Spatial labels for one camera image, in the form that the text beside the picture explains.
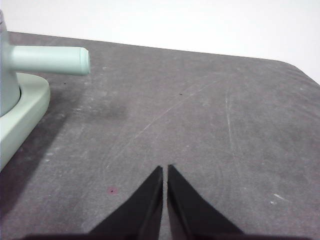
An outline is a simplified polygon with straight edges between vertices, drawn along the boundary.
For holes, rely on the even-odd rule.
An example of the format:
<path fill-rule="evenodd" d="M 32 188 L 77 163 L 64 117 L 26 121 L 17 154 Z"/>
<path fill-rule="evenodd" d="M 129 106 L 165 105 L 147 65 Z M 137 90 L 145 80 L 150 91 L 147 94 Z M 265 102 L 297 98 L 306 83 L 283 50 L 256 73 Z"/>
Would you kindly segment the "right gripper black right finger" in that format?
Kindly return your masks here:
<path fill-rule="evenodd" d="M 172 235 L 243 235 L 244 232 L 211 206 L 170 164 L 167 206 Z"/>

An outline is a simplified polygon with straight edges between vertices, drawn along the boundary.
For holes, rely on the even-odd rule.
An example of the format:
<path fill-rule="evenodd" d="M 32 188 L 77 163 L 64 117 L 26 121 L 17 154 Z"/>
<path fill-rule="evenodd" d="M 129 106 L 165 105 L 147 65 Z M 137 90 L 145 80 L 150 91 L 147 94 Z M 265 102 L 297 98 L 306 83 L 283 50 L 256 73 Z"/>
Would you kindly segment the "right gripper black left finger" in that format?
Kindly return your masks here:
<path fill-rule="evenodd" d="M 157 166 L 120 207 L 89 233 L 158 235 L 163 209 L 163 168 Z"/>

